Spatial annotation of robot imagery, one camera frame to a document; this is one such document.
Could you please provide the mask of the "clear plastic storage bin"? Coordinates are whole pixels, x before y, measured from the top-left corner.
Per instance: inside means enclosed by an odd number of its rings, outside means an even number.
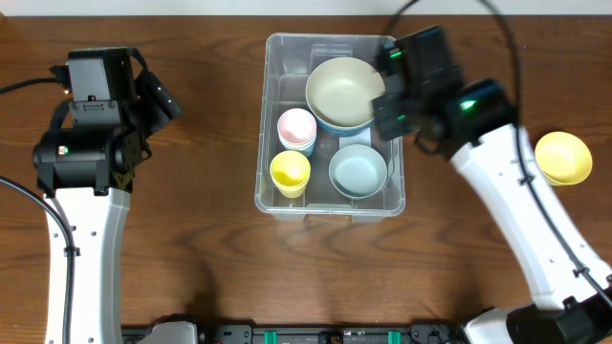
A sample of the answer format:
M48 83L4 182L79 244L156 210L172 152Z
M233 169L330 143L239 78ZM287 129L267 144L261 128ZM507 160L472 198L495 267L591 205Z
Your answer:
M354 222L377 222L399 215L405 207L403 140L381 140L375 128L371 146L387 164L384 187L373 196L352 200L341 195L329 177L329 162L340 150L340 136L317 128L314 152L309 157L311 178L298 198L283 196L273 184L270 164L284 150L276 125L293 108L309 108L305 89L311 72L335 57L375 62L381 39L376 35L277 32L266 42L262 110L254 200L258 209L279 221L302 221L308 215L345 215Z

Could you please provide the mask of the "yellow bowl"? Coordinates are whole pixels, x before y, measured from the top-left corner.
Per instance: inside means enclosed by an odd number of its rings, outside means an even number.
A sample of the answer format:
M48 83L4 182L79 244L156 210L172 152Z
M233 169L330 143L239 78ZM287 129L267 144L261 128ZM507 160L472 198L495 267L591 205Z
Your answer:
M593 158L588 146L566 132L551 132L535 146L536 163L552 186L582 183L591 174Z

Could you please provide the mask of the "blue plastic cup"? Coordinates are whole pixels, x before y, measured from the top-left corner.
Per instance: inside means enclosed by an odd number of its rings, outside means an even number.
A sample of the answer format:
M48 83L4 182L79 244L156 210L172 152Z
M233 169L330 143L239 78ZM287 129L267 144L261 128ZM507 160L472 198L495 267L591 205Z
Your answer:
M284 148L288 151L296 151L304 155L306 158L309 158L314 151L315 144L312 142L309 145L303 146L293 146L293 145L285 145Z

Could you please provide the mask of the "pink plastic cup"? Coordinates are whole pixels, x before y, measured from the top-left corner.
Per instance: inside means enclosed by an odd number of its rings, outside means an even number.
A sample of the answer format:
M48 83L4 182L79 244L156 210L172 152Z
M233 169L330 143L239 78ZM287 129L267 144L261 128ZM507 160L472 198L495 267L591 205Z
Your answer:
M303 144L316 135L317 122L309 111L293 108L280 116L277 131L285 141L291 144Z

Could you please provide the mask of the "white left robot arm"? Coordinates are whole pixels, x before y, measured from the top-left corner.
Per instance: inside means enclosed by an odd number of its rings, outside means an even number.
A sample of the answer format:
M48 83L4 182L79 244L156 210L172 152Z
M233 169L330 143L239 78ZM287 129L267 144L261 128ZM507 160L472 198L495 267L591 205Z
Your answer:
M75 50L62 101L33 149L50 237L48 343L120 343L120 251L147 140L182 113L135 48Z

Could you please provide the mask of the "cream beige bowl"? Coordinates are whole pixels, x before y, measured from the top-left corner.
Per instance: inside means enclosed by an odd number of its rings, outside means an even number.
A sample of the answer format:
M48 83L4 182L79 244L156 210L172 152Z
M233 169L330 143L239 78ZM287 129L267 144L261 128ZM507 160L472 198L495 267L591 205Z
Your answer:
M336 57L309 75L305 96L309 107L332 124L353 127L374 117L372 101L385 92L381 75L355 57Z

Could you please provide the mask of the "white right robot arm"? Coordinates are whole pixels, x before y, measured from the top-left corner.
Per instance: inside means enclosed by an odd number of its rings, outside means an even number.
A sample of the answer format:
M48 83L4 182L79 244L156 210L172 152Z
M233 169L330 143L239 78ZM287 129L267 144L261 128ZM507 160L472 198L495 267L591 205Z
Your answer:
M386 140L410 132L438 152L491 213L527 280L532 303L491 309L463 327L470 343L597 343L611 334L611 268L585 242L539 170L527 132L492 79L438 72L383 74L373 101Z

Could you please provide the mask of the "grey bowl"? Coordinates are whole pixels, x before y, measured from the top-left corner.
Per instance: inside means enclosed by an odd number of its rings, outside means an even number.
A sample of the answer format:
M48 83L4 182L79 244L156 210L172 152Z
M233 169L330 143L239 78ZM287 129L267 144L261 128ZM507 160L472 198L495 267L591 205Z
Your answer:
M350 199L365 199L379 192L387 180L387 165L375 149L351 144L330 160L329 177L336 190Z

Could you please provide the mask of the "cream white cup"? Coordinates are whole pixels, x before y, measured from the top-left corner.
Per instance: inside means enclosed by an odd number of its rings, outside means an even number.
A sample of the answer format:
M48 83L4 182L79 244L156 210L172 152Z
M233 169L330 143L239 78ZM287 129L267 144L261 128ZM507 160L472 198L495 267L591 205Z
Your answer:
M310 140L303 143L292 143L282 137L280 137L279 140L285 149L296 151L312 151L314 149L316 138L317 137L312 137Z

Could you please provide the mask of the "yellow cup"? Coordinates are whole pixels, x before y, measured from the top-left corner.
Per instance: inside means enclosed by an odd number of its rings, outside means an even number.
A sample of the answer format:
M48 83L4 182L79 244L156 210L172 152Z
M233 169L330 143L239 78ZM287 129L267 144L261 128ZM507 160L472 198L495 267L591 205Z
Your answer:
M300 152L283 151L272 159L270 172L280 193L295 199L305 192L311 176L311 164Z

